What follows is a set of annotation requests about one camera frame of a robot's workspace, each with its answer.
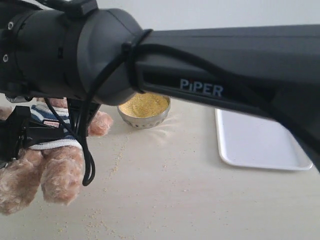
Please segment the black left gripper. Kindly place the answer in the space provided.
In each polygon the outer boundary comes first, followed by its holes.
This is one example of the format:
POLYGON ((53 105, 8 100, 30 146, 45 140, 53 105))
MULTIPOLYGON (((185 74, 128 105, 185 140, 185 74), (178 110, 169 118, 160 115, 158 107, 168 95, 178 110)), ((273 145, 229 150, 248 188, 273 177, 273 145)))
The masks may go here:
POLYGON ((18 158, 22 148, 48 143, 65 137, 58 120, 31 119, 28 106, 16 106, 6 120, 0 121, 0 164, 6 165, 18 158))

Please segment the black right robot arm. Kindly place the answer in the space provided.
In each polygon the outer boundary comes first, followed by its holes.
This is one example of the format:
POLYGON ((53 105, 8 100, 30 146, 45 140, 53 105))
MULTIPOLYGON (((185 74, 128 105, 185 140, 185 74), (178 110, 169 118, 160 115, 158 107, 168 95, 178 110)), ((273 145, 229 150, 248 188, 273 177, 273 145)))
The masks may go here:
POLYGON ((95 0, 3 0, 0 91, 110 106, 150 92, 270 118, 320 165, 318 24, 154 31, 95 0))

